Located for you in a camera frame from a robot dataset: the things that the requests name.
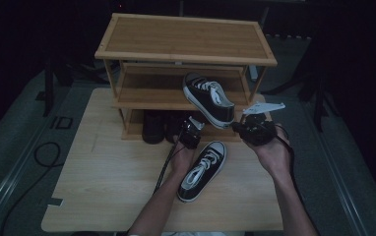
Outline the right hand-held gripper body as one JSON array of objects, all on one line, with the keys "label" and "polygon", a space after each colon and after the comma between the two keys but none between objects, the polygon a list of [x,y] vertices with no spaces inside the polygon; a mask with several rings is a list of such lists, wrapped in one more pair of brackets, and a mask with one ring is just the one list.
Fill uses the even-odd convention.
[{"label": "right hand-held gripper body", "polygon": [[242,112],[241,124],[245,126],[245,131],[241,138],[253,146],[262,146],[269,143],[277,136],[275,123],[268,120],[266,113],[284,109],[281,103],[267,103],[256,101],[253,105]]}]

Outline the wooden shoe rack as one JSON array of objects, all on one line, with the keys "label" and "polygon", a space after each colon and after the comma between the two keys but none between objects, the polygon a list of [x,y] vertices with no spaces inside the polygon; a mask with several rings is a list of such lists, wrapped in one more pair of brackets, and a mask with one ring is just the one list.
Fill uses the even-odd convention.
[{"label": "wooden shoe rack", "polygon": [[124,140],[142,137],[145,110],[192,110],[182,81],[190,72],[217,81],[235,119],[263,98],[247,83],[252,65],[278,62],[256,22],[114,13],[94,57],[104,62]]}]

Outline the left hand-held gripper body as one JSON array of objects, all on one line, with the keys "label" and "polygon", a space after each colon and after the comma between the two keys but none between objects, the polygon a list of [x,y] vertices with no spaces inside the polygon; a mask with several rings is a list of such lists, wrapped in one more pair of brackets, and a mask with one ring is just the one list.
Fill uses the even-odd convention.
[{"label": "left hand-held gripper body", "polygon": [[195,149],[201,140],[201,131],[204,127],[204,123],[189,116],[182,124],[178,141],[188,149]]}]

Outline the person's right hand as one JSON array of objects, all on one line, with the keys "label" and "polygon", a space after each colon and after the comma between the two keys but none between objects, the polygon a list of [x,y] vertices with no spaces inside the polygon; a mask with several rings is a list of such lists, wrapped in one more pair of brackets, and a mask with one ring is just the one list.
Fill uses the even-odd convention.
[{"label": "person's right hand", "polygon": [[285,136],[284,128],[276,125],[278,137],[273,138],[263,146],[248,146],[256,153],[261,165],[269,174],[277,180],[283,180],[290,176],[290,154],[288,151],[289,140]]}]

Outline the black knit shoe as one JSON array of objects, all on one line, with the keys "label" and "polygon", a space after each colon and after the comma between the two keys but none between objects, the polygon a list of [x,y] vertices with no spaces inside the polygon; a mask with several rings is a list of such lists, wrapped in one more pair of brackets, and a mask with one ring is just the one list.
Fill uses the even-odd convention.
[{"label": "black knit shoe", "polygon": [[174,143],[174,136],[178,136],[183,122],[188,118],[188,113],[182,110],[168,111],[165,116],[165,138]]},{"label": "black knit shoe", "polygon": [[164,124],[160,112],[154,110],[144,111],[142,130],[143,141],[150,145],[159,144],[164,139]]}]

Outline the black metal stand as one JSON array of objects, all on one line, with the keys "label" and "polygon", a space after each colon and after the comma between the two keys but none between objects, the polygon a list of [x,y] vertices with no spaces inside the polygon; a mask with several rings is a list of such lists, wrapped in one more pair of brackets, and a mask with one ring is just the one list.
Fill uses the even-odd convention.
[{"label": "black metal stand", "polygon": [[44,65],[44,103],[43,116],[47,117],[54,103],[54,79],[62,87],[69,87],[73,79],[68,68],[67,57],[63,55],[48,56]]},{"label": "black metal stand", "polygon": [[324,103],[327,103],[330,108],[333,107],[325,96],[328,69],[325,50],[320,43],[312,41],[300,59],[291,79],[278,87],[262,91],[262,94],[275,95],[298,84],[303,84],[297,96],[300,101],[309,101],[315,97],[313,122],[317,130],[322,132],[322,117],[328,115]]}]

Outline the black white canvas sneaker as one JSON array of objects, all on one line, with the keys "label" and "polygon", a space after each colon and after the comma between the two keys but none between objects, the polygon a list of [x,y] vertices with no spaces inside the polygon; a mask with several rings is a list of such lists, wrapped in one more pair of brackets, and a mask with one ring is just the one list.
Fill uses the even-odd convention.
[{"label": "black white canvas sneaker", "polygon": [[226,147],[220,141],[207,144],[200,152],[191,170],[183,179],[177,197],[181,202],[191,203],[219,174],[226,160]]},{"label": "black white canvas sneaker", "polygon": [[225,95],[222,86],[197,73],[188,73],[182,83],[185,97],[216,128],[227,129],[234,121],[235,104]]}]

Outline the person's left hand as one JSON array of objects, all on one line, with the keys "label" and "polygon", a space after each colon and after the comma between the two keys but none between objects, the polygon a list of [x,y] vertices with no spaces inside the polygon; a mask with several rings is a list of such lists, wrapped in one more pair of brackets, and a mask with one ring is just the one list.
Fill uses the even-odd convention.
[{"label": "person's left hand", "polygon": [[173,156],[170,159],[171,172],[173,174],[186,175],[194,162],[194,156],[194,149],[189,149],[180,142],[177,142]]}]

